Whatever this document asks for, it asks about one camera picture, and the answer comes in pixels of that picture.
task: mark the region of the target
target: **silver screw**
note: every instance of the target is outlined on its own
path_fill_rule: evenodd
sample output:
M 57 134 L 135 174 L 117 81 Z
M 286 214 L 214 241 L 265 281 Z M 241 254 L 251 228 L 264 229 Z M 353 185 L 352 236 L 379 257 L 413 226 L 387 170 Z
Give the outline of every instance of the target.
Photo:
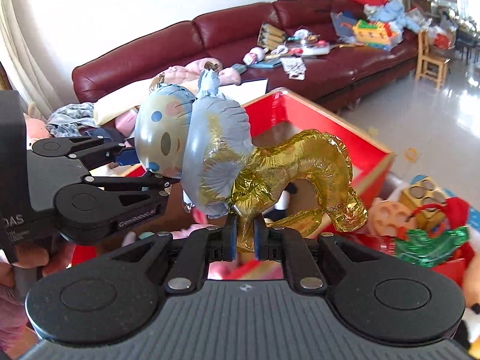
M 191 281 L 184 277 L 176 277 L 169 280 L 169 287 L 172 290 L 186 290 L 191 287 Z
M 305 290 L 318 290 L 323 286 L 323 280 L 317 277 L 304 277 L 300 280 L 300 285 Z

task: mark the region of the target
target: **red leather sofa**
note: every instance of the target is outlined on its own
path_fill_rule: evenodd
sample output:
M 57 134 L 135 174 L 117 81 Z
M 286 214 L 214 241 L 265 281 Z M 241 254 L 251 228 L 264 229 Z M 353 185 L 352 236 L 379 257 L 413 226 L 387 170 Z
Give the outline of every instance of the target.
M 350 11 L 364 17 L 362 5 L 348 0 L 290 0 L 256 3 L 207 13 L 146 35 L 76 67 L 72 73 L 80 102 L 94 102 L 117 89 L 154 77 L 173 65 L 215 57 L 224 67 L 242 63 L 256 46 L 260 26 L 268 22 L 293 33 L 308 28 L 335 43 L 330 12 Z M 282 67 L 248 69 L 242 80 L 268 78 L 268 90 L 287 87 L 337 110 L 416 67 L 417 37 L 405 31 L 391 52 L 370 47 L 335 48 L 330 54 L 306 59 L 304 81 L 287 77 Z

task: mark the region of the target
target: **foil balloon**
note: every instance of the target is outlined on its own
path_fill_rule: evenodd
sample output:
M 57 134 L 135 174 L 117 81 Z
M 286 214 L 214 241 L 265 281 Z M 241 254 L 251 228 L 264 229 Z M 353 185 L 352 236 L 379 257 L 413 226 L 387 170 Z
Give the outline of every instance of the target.
M 189 90 L 158 82 L 142 103 L 135 123 L 135 150 L 145 169 L 181 177 L 194 100 Z
M 233 183 L 254 151 L 245 109 L 225 99 L 219 85 L 215 70 L 202 72 L 181 177 L 190 200 L 211 218 L 229 213 L 227 198 Z
M 270 148 L 255 148 L 238 174 L 229 204 L 239 215 L 237 246 L 254 249 L 253 219 L 275 204 L 284 188 L 295 179 L 309 180 L 320 208 L 301 211 L 272 224 L 313 233 L 328 214 L 338 232 L 351 232 L 363 226 L 367 210 L 350 182 L 352 163 L 343 142 L 317 130 L 304 130 Z
M 339 232 L 357 230 L 367 210 L 350 186 L 353 170 L 337 137 L 305 130 L 270 148 L 251 143 L 246 111 L 218 90 L 218 74 L 205 70 L 199 79 L 183 159 L 182 186 L 200 211 L 217 218 L 238 215 L 237 246 L 254 251 L 253 219 L 273 206 L 290 181 L 309 180 L 320 208 L 273 223 L 306 237 L 328 214 Z

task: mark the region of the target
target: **human hand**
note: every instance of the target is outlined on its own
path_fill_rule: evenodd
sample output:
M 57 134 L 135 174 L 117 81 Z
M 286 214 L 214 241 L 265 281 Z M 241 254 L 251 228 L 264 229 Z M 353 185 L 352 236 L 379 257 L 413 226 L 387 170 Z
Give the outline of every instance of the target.
M 45 249 L 34 244 L 19 244 L 15 246 L 15 249 L 18 258 L 15 266 L 20 268 L 43 267 L 42 275 L 45 277 L 65 269 L 71 263 L 75 245 L 68 242 L 63 243 L 60 250 L 52 257 Z M 0 285 L 15 287 L 12 268 L 5 254 L 0 250 Z

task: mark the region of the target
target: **orange round toy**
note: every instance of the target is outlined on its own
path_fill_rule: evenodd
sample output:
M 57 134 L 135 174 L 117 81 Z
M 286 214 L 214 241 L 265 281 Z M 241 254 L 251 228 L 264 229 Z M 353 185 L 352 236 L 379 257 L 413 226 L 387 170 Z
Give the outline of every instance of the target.
M 410 218 L 411 214 L 412 211 L 402 203 L 384 200 L 369 210 L 367 227 L 371 234 L 396 237 L 400 227 L 407 230 L 417 228 L 417 221 Z

